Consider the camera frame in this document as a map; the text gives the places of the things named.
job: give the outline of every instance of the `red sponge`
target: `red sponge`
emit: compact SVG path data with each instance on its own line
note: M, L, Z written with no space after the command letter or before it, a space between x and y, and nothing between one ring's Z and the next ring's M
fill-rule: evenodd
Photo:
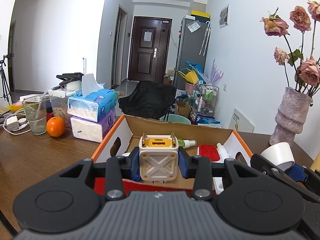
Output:
M212 162L216 162L220 160L220 155L218 153L218 150L215 146L212 145L201 145L198 148L198 153L201 156L207 157Z

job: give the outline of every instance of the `pink flower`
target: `pink flower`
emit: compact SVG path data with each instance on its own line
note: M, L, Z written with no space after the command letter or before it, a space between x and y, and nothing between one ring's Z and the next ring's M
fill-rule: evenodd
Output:
M301 62L299 77L314 87L320 83L320 70L312 55L310 59Z
M311 14L311 17L315 20L320 22L320 4L316 1L308 0L308 11Z
M285 60L289 59L288 54L283 49L280 49L277 47L275 48L274 56L275 56L276 62L278 62L280 66L283 66Z
M283 36L288 34L287 29L289 25L282 19L275 19L273 16L269 18L262 18L261 22L264 22L264 30L268 36Z
M290 13L290 20L294 22L294 28L301 32L311 31L311 21L306 10L301 6L296 6Z

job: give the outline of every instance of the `black cloth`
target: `black cloth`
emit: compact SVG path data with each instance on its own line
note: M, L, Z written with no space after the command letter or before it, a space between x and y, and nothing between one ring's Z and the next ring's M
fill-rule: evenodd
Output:
M174 86L140 81L131 95L118 99L119 108L124 114L158 120L170 110L175 95Z

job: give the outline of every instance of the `gray refrigerator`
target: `gray refrigerator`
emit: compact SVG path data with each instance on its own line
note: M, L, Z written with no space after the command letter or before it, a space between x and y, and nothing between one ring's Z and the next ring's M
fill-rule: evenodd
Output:
M188 24L192 23L194 23L193 20L185 18L182 19L177 64L174 75L174 86L180 90L185 90L185 80L181 75L179 75L178 71L188 66L185 61L191 61L200 64L203 70L205 59L207 57L207 51L205 52L204 56L203 51L201 55L199 55L199 52L208 24L200 22L201 27L192 33L188 28Z

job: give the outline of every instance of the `tissue pack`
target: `tissue pack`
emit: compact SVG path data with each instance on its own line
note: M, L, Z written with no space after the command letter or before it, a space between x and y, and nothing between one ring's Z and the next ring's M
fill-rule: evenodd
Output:
M91 122L76 116L71 117L70 120L75 138L100 143L116 122L116 110L112 108L98 122Z
M83 97L82 92L68 99L68 114L98 122L116 106L118 93L111 89L100 89Z

